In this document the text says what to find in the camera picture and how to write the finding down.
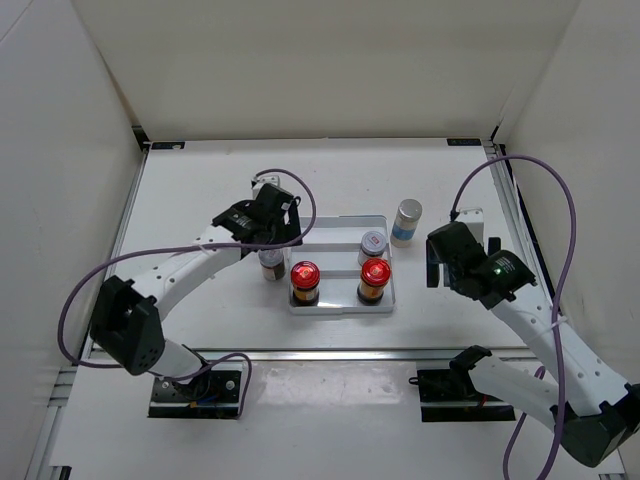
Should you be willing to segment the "small silver-lid jar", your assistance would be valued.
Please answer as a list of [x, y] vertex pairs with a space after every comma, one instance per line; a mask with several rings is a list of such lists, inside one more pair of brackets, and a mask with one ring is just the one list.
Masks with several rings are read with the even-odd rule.
[[267, 281], [278, 281], [286, 274], [286, 259], [283, 249], [260, 250], [258, 252], [263, 277]]
[[364, 265], [368, 260], [382, 258], [387, 248], [387, 238], [379, 231], [366, 232], [360, 242], [358, 263]]

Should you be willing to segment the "tall blue-label bottle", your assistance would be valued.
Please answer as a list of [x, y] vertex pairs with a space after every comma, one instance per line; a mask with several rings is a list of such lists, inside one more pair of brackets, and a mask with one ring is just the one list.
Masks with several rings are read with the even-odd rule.
[[404, 199], [400, 202], [390, 236], [394, 246], [402, 248], [411, 243], [422, 211], [422, 205], [415, 199]]

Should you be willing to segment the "red-lid sauce jar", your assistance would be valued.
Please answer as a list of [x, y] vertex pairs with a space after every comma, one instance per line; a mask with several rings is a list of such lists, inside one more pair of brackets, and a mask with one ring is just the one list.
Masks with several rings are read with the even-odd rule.
[[320, 269], [311, 261], [296, 263], [290, 272], [292, 298], [298, 305], [309, 306], [319, 299]]
[[391, 267], [385, 259], [371, 258], [365, 261], [361, 266], [360, 283], [357, 288], [359, 299], [365, 304], [379, 303], [391, 274]]

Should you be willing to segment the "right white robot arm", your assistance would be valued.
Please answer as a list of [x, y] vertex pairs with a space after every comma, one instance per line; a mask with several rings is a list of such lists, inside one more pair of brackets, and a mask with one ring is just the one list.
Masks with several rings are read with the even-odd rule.
[[426, 240], [428, 285], [442, 266], [448, 286], [478, 301], [506, 324], [553, 377], [536, 379], [491, 351], [471, 346], [449, 363], [449, 387], [460, 399], [496, 397], [561, 434], [563, 449], [594, 468], [639, 429], [639, 387], [606, 365], [567, 324], [514, 253], [487, 254], [468, 225], [451, 222]]

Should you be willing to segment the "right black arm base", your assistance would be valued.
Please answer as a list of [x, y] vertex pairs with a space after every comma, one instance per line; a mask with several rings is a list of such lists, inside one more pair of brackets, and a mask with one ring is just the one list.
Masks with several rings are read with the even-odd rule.
[[469, 372], [491, 357], [489, 349], [474, 345], [453, 359], [446, 368], [422, 368], [408, 383], [418, 389], [423, 423], [510, 422], [515, 420], [511, 405], [479, 392]]

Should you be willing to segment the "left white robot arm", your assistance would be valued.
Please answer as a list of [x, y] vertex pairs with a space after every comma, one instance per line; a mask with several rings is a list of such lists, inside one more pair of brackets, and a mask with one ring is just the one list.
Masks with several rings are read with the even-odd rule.
[[184, 298], [216, 273], [269, 246], [299, 245], [300, 199], [261, 186], [216, 217], [194, 245], [131, 279], [113, 275], [102, 284], [90, 320], [90, 337], [129, 374], [169, 379], [188, 400], [206, 395], [210, 377], [193, 351], [167, 339], [162, 322]]

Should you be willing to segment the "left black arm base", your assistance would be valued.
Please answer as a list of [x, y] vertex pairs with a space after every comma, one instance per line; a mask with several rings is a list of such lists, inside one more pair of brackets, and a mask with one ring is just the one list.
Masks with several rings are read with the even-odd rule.
[[243, 365], [223, 363], [188, 383], [155, 379], [148, 414], [153, 419], [232, 420], [239, 416]]

